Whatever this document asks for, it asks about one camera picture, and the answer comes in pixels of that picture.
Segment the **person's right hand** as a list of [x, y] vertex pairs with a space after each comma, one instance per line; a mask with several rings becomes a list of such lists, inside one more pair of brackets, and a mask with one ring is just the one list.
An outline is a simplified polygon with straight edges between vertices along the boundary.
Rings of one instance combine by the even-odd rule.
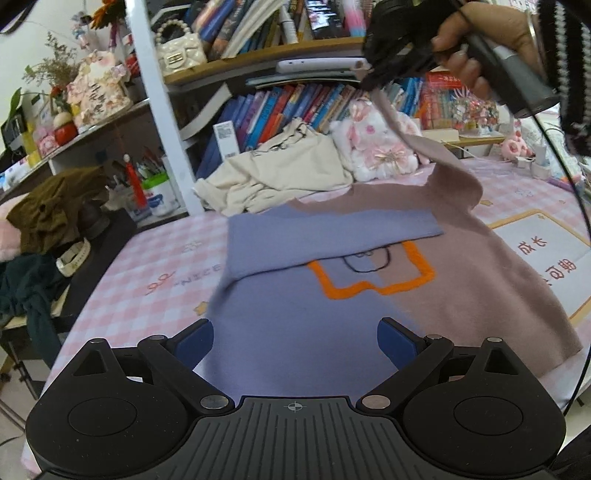
[[432, 46], [441, 55], [440, 64], [477, 97], [488, 99], [492, 89], [482, 73], [482, 65], [461, 47], [473, 31], [513, 50], [539, 76], [546, 76], [536, 15], [507, 6], [468, 2], [440, 26]]

